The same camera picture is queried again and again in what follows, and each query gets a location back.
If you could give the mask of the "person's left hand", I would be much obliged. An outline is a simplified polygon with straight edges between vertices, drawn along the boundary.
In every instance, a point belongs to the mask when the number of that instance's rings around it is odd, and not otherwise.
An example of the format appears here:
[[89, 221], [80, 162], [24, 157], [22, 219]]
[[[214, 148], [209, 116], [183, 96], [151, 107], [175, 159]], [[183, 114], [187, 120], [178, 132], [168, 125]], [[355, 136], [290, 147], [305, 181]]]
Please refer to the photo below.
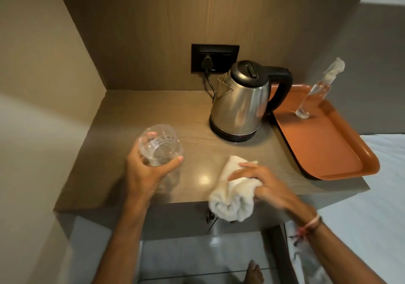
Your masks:
[[140, 151], [140, 144], [145, 141], [144, 136], [137, 138], [126, 158], [127, 201], [150, 201], [162, 181], [152, 176], [154, 166], [146, 164], [147, 159]]

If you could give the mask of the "white towel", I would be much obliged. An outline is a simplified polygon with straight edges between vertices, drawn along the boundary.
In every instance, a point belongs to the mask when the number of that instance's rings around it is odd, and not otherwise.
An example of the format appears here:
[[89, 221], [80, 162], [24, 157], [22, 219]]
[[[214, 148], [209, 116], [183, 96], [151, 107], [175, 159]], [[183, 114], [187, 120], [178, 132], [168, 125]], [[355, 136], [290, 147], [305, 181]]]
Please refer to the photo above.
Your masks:
[[230, 174], [241, 169], [239, 163], [247, 160], [238, 156], [230, 156], [220, 175], [215, 189], [209, 195], [210, 211], [220, 219], [228, 222], [242, 222], [254, 211], [255, 189], [262, 186], [256, 178], [238, 178], [228, 180]]

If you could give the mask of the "stainless steel electric kettle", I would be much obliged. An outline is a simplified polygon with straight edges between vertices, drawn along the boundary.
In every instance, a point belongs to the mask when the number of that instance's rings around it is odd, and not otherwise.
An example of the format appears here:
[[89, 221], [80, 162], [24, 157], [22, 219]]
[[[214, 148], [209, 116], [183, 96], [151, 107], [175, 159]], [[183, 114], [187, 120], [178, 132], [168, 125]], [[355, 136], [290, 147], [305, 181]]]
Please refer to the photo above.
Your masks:
[[219, 80], [209, 118], [211, 130], [229, 142], [246, 142], [256, 134], [263, 116], [285, 100], [293, 83], [284, 67], [235, 62]]

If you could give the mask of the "person's right forearm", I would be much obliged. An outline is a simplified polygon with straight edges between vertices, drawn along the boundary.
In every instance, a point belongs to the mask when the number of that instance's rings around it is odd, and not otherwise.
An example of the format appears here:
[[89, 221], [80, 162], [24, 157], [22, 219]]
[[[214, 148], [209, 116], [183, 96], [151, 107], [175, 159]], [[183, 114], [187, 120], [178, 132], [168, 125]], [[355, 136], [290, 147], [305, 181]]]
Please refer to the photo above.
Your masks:
[[[305, 209], [298, 213], [286, 211], [297, 226], [304, 226], [318, 214], [313, 207], [303, 203]], [[306, 240], [333, 284], [386, 284], [324, 222]]]

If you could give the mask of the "person's left forearm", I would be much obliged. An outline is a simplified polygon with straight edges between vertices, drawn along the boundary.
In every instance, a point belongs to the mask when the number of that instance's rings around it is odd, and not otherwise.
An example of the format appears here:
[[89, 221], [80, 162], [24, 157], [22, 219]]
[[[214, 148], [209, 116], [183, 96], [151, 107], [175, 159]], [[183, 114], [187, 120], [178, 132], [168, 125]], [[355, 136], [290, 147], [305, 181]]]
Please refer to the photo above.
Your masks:
[[129, 193], [92, 284], [132, 284], [150, 193]]

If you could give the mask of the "person's right hand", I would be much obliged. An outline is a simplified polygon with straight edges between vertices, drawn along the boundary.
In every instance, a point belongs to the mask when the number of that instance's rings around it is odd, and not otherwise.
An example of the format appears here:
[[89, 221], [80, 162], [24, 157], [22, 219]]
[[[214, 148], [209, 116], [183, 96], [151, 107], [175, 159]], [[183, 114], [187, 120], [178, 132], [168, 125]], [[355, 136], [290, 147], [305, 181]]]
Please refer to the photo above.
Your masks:
[[256, 187], [255, 195], [278, 209], [298, 213], [305, 209], [305, 204], [281, 180], [269, 171], [269, 182]]

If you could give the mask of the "clear drinking glass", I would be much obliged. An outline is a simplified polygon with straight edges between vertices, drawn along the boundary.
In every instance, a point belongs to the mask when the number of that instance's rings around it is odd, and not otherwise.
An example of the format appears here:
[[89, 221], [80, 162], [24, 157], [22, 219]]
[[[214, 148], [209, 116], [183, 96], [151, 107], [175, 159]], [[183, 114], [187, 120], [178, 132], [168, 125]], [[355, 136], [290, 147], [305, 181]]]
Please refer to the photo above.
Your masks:
[[[140, 154], [153, 167], [164, 165], [183, 156], [184, 150], [175, 129], [167, 124], [157, 124], [143, 131], [136, 139]], [[180, 166], [165, 175], [157, 192], [170, 193], [180, 182]]]

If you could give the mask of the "orange plastic tray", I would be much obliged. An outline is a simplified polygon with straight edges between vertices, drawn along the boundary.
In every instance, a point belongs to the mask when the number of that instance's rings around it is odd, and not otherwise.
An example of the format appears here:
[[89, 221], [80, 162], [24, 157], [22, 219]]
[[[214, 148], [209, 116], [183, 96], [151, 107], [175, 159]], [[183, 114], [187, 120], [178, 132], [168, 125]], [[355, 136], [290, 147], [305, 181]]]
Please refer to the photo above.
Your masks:
[[301, 172], [318, 180], [341, 180], [373, 175], [380, 162], [360, 135], [324, 99], [308, 119], [295, 110], [311, 87], [294, 84], [279, 108], [275, 123]]

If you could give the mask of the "red thread wristband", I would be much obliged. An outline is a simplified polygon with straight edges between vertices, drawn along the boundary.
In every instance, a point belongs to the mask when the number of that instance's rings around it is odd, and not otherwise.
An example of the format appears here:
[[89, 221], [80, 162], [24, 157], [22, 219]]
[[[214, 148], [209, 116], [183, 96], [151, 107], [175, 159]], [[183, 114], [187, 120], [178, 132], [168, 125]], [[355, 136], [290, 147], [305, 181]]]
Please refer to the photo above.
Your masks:
[[309, 234], [311, 234], [317, 227], [323, 222], [321, 215], [317, 214], [311, 221], [304, 226], [296, 228], [295, 234], [288, 236], [289, 239], [294, 240], [294, 244], [297, 245], [300, 241], [305, 240]]

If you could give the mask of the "clear spray bottle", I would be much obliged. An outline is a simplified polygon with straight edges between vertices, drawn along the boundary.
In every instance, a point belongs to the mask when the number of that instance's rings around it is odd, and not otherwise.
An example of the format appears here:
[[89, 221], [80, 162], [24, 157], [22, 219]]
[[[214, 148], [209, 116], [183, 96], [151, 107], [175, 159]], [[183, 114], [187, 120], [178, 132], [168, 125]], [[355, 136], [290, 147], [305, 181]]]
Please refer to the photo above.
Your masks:
[[316, 82], [295, 111], [297, 117], [308, 119], [331, 90], [332, 83], [337, 75], [345, 69], [345, 62], [337, 57], [324, 71], [323, 77]]

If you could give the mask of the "white bed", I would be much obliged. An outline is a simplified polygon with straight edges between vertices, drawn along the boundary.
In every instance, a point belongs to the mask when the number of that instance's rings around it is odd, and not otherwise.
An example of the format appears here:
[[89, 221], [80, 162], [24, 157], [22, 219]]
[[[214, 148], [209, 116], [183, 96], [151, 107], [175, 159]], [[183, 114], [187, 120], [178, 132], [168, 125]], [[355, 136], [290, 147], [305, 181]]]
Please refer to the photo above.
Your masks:
[[405, 134], [362, 135], [379, 159], [370, 190], [319, 210], [324, 222], [387, 284], [405, 284]]

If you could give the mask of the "person's foot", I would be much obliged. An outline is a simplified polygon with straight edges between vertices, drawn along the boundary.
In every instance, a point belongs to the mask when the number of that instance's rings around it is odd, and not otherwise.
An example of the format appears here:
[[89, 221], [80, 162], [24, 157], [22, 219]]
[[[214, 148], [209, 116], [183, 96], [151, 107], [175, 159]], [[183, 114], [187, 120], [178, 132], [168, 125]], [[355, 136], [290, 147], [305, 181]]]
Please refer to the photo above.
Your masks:
[[261, 268], [254, 260], [249, 262], [243, 284], [264, 284]]

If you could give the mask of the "black wall socket plate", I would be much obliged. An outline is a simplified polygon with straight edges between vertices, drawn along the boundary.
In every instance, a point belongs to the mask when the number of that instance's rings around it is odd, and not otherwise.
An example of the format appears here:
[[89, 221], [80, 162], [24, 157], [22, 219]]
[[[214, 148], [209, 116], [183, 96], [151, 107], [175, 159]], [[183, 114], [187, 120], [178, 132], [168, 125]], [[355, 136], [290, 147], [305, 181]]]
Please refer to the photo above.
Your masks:
[[239, 45], [224, 44], [191, 44], [191, 73], [203, 73], [201, 62], [205, 54], [210, 54], [213, 61], [213, 68], [210, 73], [228, 72], [231, 66], [237, 61]]

